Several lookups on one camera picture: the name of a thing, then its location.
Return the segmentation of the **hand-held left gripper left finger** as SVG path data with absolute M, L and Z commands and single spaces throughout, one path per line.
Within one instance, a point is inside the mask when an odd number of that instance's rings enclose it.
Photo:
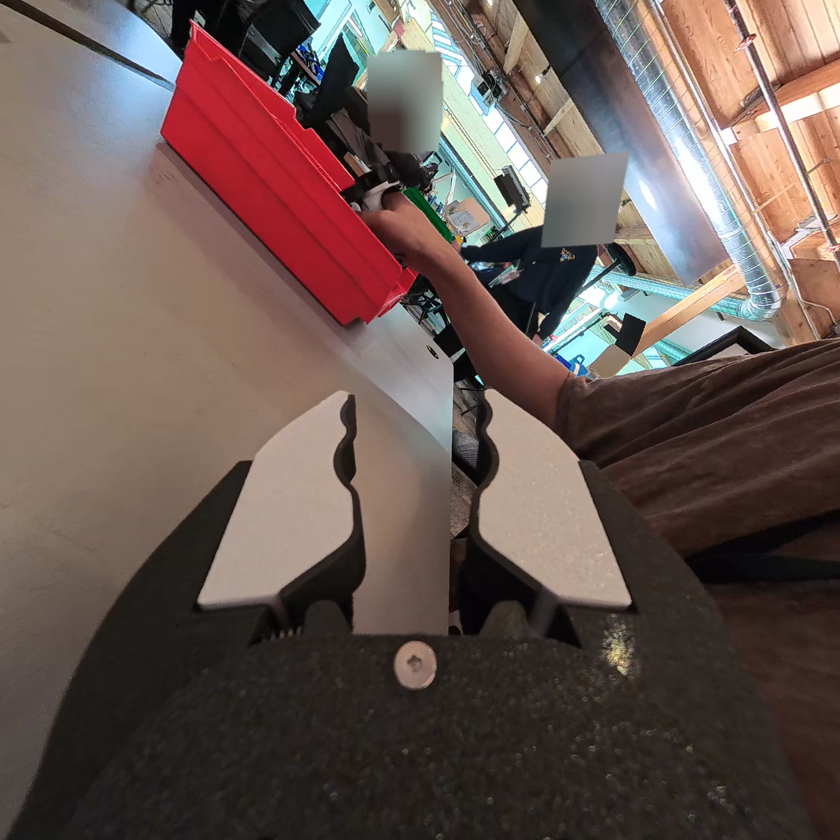
M 267 606 L 301 621 L 316 602 L 352 603 L 365 575 L 356 434 L 355 397 L 335 392 L 263 445 L 197 597 L 202 611 Z

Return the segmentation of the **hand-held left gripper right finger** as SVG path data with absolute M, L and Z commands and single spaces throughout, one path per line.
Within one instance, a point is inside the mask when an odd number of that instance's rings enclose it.
M 478 474 L 457 583 L 458 617 L 501 602 L 528 621 L 563 612 L 634 616 L 634 603 L 577 455 L 497 390 L 476 416 Z

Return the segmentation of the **red plastic bin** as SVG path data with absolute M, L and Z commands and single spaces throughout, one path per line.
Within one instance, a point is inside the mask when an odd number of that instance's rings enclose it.
M 195 23 L 161 136 L 341 325 L 371 323 L 413 284 L 343 197 L 339 159 Z

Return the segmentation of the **person's right forearm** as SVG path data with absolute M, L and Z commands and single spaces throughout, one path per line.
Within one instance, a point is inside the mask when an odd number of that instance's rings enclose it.
M 556 431 L 571 373 L 515 327 L 452 248 L 415 256 L 413 267 L 432 282 L 479 378 Z

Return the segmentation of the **grey desk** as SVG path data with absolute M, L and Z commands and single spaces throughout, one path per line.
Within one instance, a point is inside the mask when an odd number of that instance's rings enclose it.
M 452 386 L 401 306 L 343 328 L 161 139 L 172 94 L 2 8 L 2 834 L 67 683 L 240 460 L 356 395 L 363 633 L 444 633 Z

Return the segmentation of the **person's right hand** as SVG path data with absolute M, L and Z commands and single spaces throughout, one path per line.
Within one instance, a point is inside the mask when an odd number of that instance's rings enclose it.
M 388 192 L 378 211 L 360 211 L 360 219 L 406 266 L 430 280 L 467 277 L 465 262 L 425 214 L 400 192 Z

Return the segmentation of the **green plastic bin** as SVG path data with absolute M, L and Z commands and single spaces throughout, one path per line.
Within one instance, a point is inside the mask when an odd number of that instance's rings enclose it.
M 431 225 L 441 234 L 443 239 L 452 245 L 457 237 L 450 226 L 426 199 L 425 195 L 416 187 L 407 187 L 402 194 L 425 216 Z

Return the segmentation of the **black studio light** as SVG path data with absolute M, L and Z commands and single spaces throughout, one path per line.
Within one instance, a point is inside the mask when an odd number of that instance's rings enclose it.
M 512 165 L 504 166 L 493 178 L 498 192 L 505 203 L 513 207 L 518 214 L 526 212 L 531 206 L 531 194 L 522 183 L 519 173 Z

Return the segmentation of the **person's brown clothing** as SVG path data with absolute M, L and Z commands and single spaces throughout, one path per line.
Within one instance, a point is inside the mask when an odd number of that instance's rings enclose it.
M 555 431 L 707 580 L 820 838 L 838 838 L 839 344 L 589 381 Z

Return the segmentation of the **silver duct pipe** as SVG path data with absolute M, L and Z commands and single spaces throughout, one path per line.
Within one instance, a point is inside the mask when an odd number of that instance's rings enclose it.
M 770 233 L 756 218 L 700 84 L 665 20 L 659 2 L 595 1 L 620 56 L 694 191 L 747 297 L 735 317 L 769 321 L 789 290 Z

